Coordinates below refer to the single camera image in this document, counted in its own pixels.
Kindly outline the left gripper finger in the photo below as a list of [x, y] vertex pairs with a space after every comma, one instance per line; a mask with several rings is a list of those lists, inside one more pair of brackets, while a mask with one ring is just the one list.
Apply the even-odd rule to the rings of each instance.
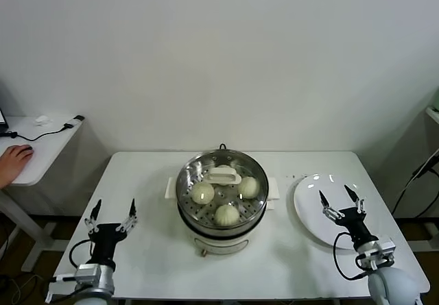
[[90, 216], [84, 219], [89, 234], [94, 234], [99, 232], [99, 228], [97, 227], [97, 218], [101, 205], [102, 205], [102, 201], [99, 199], [96, 205], [93, 207]]
[[135, 199], [132, 200], [130, 205], [130, 210], [128, 214], [128, 218], [125, 219], [117, 228], [117, 232], [131, 232], [131, 230], [135, 227], [137, 224], [138, 218], [137, 218], [137, 209], [135, 206]]

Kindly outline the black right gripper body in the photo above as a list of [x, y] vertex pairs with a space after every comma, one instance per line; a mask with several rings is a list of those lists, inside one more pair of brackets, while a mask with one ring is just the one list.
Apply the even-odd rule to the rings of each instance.
[[358, 210], [354, 207], [341, 209], [341, 219], [337, 219], [335, 224], [345, 227], [351, 236], [353, 247], [358, 249], [362, 245], [374, 241], [374, 235], [370, 233], [369, 229], [364, 223], [366, 213]]

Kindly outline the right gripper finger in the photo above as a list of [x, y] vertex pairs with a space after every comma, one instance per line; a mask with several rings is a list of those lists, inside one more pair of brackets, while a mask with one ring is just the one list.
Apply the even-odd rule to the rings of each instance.
[[340, 219], [340, 213], [333, 209], [322, 191], [319, 191], [320, 203], [323, 206], [323, 214], [329, 219]]
[[359, 214], [365, 213], [366, 211], [364, 210], [364, 199], [360, 199], [357, 193], [349, 186], [344, 185], [344, 188], [348, 193], [348, 196], [351, 198], [352, 202], [356, 205], [357, 212]]

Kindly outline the bare person hand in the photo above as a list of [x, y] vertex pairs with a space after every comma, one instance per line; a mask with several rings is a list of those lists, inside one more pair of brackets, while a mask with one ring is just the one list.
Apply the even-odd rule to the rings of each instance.
[[34, 150], [30, 145], [8, 147], [0, 159], [0, 187], [5, 188], [15, 181], [30, 161]]

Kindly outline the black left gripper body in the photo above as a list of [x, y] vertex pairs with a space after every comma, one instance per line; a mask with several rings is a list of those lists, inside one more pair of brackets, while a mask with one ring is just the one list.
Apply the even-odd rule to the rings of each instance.
[[103, 223], [97, 225], [97, 231], [92, 231], [89, 236], [94, 243], [94, 248], [89, 264], [115, 266], [113, 260], [116, 246], [126, 238], [120, 223]]

